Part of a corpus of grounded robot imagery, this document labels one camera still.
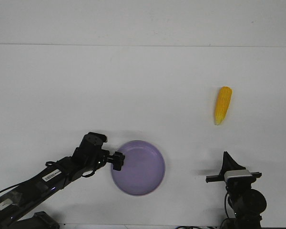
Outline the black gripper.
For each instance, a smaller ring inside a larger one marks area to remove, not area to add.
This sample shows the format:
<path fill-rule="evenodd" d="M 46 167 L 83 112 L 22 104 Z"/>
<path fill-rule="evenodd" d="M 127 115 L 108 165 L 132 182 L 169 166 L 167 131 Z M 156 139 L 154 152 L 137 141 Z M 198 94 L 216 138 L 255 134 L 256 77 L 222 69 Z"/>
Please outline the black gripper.
<path fill-rule="evenodd" d="M 108 150 L 101 150 L 101 166 L 105 166 L 107 163 L 112 164 L 112 169 L 121 171 L 124 165 L 125 155 L 121 152 L 115 152 L 113 155 Z"/>
<path fill-rule="evenodd" d="M 226 173 L 226 170 L 230 171 L 230 170 L 244 170 L 244 169 L 246 169 L 246 167 L 239 165 L 230 156 L 230 154 L 228 152 L 224 151 L 222 166 L 221 166 L 221 170 L 220 170 L 219 174 L 215 175 L 215 176 L 207 176 L 205 181 L 206 181 L 206 183 L 224 181 L 224 174 Z M 251 184 L 251 183 L 256 182 L 256 180 L 262 176 L 261 172 L 251 172 L 251 174 L 253 175 L 252 177 L 231 179 L 226 184 L 230 184 L 230 183 L 236 182 L 236 181 Z"/>

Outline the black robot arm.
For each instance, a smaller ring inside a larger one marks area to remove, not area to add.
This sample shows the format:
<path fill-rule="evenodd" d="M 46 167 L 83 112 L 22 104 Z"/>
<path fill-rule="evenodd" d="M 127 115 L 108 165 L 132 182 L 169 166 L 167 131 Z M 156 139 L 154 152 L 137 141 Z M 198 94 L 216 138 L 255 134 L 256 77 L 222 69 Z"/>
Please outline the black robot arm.
<path fill-rule="evenodd" d="M 218 175 L 206 176 L 206 183 L 225 183 L 224 208 L 226 218 L 221 229 L 260 229 L 267 202 L 265 196 L 252 188 L 262 176 L 261 172 L 250 172 L 239 165 L 228 152 L 223 152 L 222 167 Z"/>
<path fill-rule="evenodd" d="M 107 163 L 120 171 L 124 154 L 111 155 L 102 148 L 105 142 L 105 135 L 89 132 L 72 156 L 48 161 L 46 168 L 36 176 L 5 189 L 6 193 L 0 196 L 0 229 L 58 229 L 59 223 L 44 211 L 36 212 L 29 219 L 22 217 L 71 182 L 93 176 Z"/>

